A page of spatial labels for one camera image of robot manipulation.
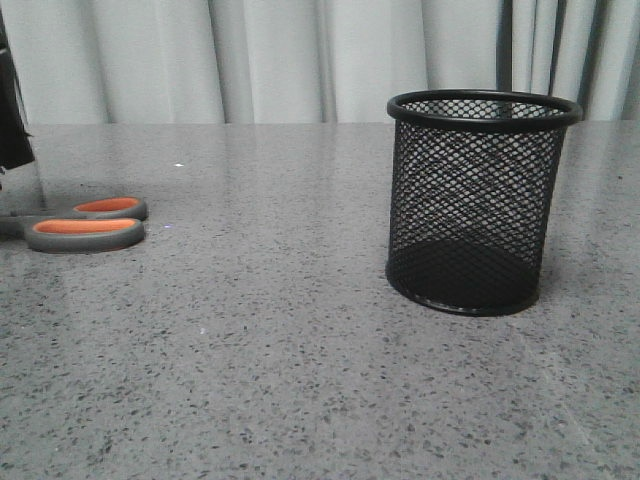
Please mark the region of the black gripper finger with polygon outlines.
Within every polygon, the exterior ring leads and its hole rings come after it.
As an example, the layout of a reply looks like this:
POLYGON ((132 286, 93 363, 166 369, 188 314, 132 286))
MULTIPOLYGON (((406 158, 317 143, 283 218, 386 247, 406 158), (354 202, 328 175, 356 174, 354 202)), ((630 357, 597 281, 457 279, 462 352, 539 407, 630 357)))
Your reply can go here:
POLYGON ((12 170, 35 160, 18 105, 18 83, 6 33, 1 31, 1 168, 12 170))

